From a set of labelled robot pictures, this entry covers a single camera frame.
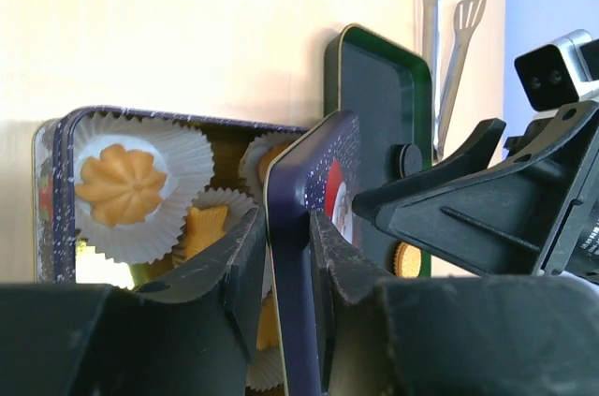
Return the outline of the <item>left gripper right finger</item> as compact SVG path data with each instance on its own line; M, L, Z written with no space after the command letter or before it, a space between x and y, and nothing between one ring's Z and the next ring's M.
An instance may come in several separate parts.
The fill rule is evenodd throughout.
M598 296L569 277L401 279L310 216L330 395L594 395Z

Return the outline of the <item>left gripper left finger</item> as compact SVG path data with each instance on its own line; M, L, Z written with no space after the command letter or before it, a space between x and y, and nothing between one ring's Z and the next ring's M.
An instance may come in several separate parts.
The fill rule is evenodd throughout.
M256 351L266 248L252 209L137 291L1 288L5 395L241 395Z

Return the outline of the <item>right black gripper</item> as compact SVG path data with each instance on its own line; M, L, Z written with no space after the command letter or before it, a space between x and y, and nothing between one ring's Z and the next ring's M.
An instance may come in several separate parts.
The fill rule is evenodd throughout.
M429 169L358 194L378 230L474 274L598 280L598 105L568 104L529 123L490 160L506 123L478 123Z

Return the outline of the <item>orange flower cookie bottom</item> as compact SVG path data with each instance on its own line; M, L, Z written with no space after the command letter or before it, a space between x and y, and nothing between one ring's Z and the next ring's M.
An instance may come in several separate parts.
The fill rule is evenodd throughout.
M265 351L270 348L278 348L279 345L276 306L274 297L269 294L269 296L263 300L261 306L256 337L256 349L258 351Z

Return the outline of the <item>orange fish cookie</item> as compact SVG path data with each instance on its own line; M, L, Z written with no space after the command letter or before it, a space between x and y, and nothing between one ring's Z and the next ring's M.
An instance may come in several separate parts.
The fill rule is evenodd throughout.
M173 248L172 262L177 267L199 254L226 233L225 222L228 215L226 205L199 209L189 207L185 218L184 234L180 243Z

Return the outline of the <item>gold cookie tin box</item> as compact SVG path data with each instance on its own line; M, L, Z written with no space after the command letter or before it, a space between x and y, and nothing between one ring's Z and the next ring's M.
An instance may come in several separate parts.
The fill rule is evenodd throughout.
M73 134L83 118L94 114L160 118L200 129L213 151L214 174L210 183L234 184L232 164L240 158L242 145L255 134L271 131L271 125L258 122L108 106L84 107L42 124L34 137L36 284L110 285L80 284L76 280L76 244L82 236L76 227Z

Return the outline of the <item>orange swirl cookie top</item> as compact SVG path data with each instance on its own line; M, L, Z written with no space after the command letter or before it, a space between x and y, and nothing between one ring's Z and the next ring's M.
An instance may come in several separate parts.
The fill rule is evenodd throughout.
M94 220L107 227L141 223L163 202L168 175L154 166L154 156L127 150L119 143L88 157L80 170L76 196L91 206Z

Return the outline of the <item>gold tin lid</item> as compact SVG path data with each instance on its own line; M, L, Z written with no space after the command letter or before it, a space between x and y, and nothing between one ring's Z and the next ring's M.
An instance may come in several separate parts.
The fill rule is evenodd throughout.
M310 214L344 211L343 235L355 236L350 199L359 188L358 168L358 117L339 110L295 140L268 168L263 193L288 395L322 392Z

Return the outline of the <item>metal tongs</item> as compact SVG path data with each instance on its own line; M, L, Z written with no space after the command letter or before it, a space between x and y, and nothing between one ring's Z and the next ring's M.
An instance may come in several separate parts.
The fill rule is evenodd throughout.
M460 0L454 9L454 42L446 74L441 75L441 0L422 0L422 56L429 66L433 99L433 162L444 157L446 138L467 52L485 13L487 0Z

